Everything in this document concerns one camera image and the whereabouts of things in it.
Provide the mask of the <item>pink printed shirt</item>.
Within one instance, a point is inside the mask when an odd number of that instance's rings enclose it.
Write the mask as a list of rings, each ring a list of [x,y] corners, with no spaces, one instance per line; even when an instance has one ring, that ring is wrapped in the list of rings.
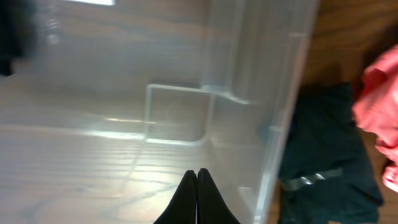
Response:
[[[362,76],[363,89],[353,105],[357,127],[377,136],[375,148],[392,164],[382,181],[397,191],[397,46],[381,54]]]

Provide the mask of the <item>black cloth with band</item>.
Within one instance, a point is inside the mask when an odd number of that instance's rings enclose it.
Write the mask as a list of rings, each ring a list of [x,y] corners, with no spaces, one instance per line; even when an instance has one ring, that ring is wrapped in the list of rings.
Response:
[[[13,61],[34,54],[37,6],[33,0],[1,0],[1,75],[13,72]]]

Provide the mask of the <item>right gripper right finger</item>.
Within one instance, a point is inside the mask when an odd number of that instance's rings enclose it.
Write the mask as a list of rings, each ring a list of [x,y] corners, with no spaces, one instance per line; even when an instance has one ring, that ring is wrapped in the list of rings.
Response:
[[[240,224],[225,204],[208,169],[201,168],[197,182],[198,224]]]

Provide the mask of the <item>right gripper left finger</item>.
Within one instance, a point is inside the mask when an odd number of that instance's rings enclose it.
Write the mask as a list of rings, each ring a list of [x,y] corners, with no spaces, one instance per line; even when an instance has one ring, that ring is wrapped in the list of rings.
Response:
[[[197,175],[193,170],[184,173],[167,208],[154,224],[196,224]]]

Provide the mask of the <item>dark navy cloth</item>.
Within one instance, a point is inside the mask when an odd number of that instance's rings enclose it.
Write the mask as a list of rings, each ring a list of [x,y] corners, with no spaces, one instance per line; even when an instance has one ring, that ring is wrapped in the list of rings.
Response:
[[[377,223],[382,193],[352,119],[349,83],[302,95],[279,180],[279,223]]]

